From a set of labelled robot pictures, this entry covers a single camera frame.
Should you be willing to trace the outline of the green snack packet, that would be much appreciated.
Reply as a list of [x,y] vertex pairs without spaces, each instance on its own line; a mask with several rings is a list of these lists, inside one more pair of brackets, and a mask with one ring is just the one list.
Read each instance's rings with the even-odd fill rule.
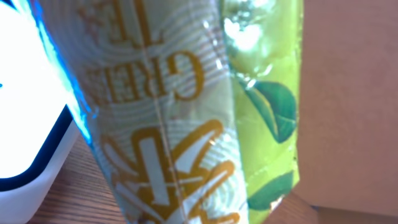
[[262,223],[299,180],[302,0],[28,1],[129,223]]

